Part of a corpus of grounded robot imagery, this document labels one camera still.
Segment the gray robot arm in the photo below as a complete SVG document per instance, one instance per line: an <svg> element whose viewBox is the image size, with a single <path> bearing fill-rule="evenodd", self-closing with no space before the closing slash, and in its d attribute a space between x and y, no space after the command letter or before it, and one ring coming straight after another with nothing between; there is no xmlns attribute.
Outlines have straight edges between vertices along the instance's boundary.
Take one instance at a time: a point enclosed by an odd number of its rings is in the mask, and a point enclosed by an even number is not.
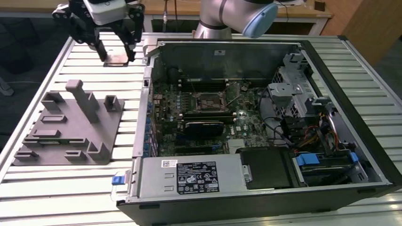
<svg viewBox="0 0 402 226"><path fill-rule="evenodd" d="M277 14L273 0L201 0L198 39L229 39L231 28L248 38L257 38Z"/></svg>

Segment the motherboard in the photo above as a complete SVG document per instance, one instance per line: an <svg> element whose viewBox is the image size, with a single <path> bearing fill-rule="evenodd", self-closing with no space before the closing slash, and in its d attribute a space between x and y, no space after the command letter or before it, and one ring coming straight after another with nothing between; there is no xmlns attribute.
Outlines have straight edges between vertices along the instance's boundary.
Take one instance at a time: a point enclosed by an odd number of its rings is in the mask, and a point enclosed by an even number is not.
<svg viewBox="0 0 402 226"><path fill-rule="evenodd" d="M233 143L268 146L257 111L261 90L245 80L153 83L158 156L224 154Z"/></svg>

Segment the aluminum slat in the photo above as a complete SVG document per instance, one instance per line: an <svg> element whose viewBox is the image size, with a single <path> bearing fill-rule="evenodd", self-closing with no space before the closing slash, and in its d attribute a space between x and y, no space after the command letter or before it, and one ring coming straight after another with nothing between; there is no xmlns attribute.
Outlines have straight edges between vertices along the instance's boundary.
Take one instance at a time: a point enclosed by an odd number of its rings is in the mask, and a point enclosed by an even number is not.
<svg viewBox="0 0 402 226"><path fill-rule="evenodd" d="M144 53L136 52L134 59L141 59L141 58L144 58ZM96 60L98 60L98 55L94 51L86 52L85 54L77 52L77 53L70 53L68 55L68 59L96 59Z"/></svg>
<svg viewBox="0 0 402 226"><path fill-rule="evenodd" d="M402 115L402 110L396 106L364 106L356 107L360 116L373 115Z"/></svg>
<svg viewBox="0 0 402 226"><path fill-rule="evenodd" d="M100 34L105 49L121 46L112 33ZM146 37L189 38L188 34L146 34ZM364 70L352 56L352 52L336 37L267 35L260 39L308 40L315 47L327 67L337 80L372 134L377 137L395 166L402 170L402 110L393 103L387 90L375 83L372 75ZM56 83L50 90L60 90L64 98L72 95L64 91L69 79L81 79L84 89L93 90L96 98L116 95L125 101L118 134L112 152L112 162L105 166L10 166L5 182L0 184L0 225L30 226L125 226L134 225L132 220L116 209L110 201L110 176L130 167L130 155L134 139L138 90L144 67L141 43L134 51L136 60L125 68L104 68L97 53L85 45L72 48ZM37 119L42 105L38 104L32 118ZM259 226L281 225L292 222L297 226L337 225L399 225L402 211L402 193L380 198L361 200L349 206L317 214L283 215L268 218L251 218L221 221L219 223L193 223L194 225Z"/></svg>
<svg viewBox="0 0 402 226"><path fill-rule="evenodd" d="M129 74L62 74L54 79L56 82L66 82L70 79L80 79L85 82L114 82L114 81L142 81L142 73Z"/></svg>
<svg viewBox="0 0 402 226"><path fill-rule="evenodd" d="M323 96L327 96L327 90L319 89ZM347 97L385 97L387 94L381 89L344 89L343 90Z"/></svg>
<svg viewBox="0 0 402 226"><path fill-rule="evenodd" d="M126 190L126 186L118 186L118 191ZM24 181L17 183L1 183L1 198L32 198L40 196L69 195L69 194L97 194L112 191L110 177L54 179Z"/></svg>
<svg viewBox="0 0 402 226"><path fill-rule="evenodd" d="M128 66L128 67L102 67L102 66L88 66L88 67L62 67L61 74L132 74L144 73L145 67Z"/></svg>
<svg viewBox="0 0 402 226"><path fill-rule="evenodd" d="M337 84L341 89L379 89L373 81L339 81ZM317 88L323 89L321 83L317 83Z"/></svg>
<svg viewBox="0 0 402 226"><path fill-rule="evenodd" d="M52 91L65 91L66 83L56 83L52 85ZM140 90L142 88L141 82L84 82L82 89L85 91L102 90Z"/></svg>
<svg viewBox="0 0 402 226"><path fill-rule="evenodd" d="M104 62L100 59L68 59L65 60L64 66L102 66ZM134 60L133 62L128 62L128 66L144 66L141 60Z"/></svg>
<svg viewBox="0 0 402 226"><path fill-rule="evenodd" d="M392 106L395 103L388 97L349 97L353 106Z"/></svg>
<svg viewBox="0 0 402 226"><path fill-rule="evenodd" d="M345 73L332 73L336 81L372 81L372 78L367 73L361 74L345 74ZM317 75L312 74L312 79L317 80Z"/></svg>

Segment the barcode sticker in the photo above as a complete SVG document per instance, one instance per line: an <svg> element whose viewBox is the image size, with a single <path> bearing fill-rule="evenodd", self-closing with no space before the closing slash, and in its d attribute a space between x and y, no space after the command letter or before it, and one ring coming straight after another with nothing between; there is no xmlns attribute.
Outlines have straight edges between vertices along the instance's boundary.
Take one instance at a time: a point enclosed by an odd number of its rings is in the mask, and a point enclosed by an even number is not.
<svg viewBox="0 0 402 226"><path fill-rule="evenodd" d="M176 167L177 165L177 160L173 159L173 160L161 160L161 167L165 168L165 167Z"/></svg>

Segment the blue latch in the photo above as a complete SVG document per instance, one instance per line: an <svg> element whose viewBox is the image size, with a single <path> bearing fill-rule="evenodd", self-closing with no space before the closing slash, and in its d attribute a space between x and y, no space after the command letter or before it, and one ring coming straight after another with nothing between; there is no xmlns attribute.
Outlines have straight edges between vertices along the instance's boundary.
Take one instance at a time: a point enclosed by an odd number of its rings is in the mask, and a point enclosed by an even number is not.
<svg viewBox="0 0 402 226"><path fill-rule="evenodd" d="M356 163L359 161L357 155L353 152L351 152L348 155L349 155L351 161L353 163Z"/></svg>
<svg viewBox="0 0 402 226"><path fill-rule="evenodd" d="M113 176L112 177L112 185L124 185L125 184L125 177L124 176Z"/></svg>
<svg viewBox="0 0 402 226"><path fill-rule="evenodd" d="M299 166L319 164L316 154L312 154L312 153L300 154L296 157L296 164Z"/></svg>

